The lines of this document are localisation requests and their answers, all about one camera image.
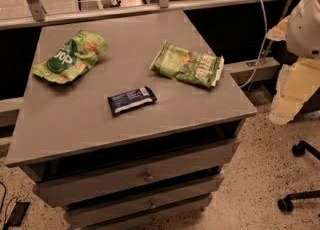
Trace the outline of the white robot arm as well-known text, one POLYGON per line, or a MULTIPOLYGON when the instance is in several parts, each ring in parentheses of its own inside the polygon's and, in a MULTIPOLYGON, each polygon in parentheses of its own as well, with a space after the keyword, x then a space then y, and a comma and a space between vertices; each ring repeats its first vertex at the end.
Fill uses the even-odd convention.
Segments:
POLYGON ((273 41, 286 41, 298 57, 279 72, 269 119, 285 125, 320 88, 320 0, 300 0, 291 14, 267 33, 273 41))

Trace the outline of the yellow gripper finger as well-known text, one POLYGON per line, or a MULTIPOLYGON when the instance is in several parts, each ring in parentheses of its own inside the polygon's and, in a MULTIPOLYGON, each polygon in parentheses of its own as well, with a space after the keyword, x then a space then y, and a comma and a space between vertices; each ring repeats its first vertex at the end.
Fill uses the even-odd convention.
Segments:
POLYGON ((285 41, 287 39, 288 20, 289 17, 285 17, 277 25, 269 29, 266 38, 272 41, 285 41))
POLYGON ((292 121, 319 88, 319 58, 299 57, 291 66, 284 64, 278 75, 269 120, 276 125, 292 121))

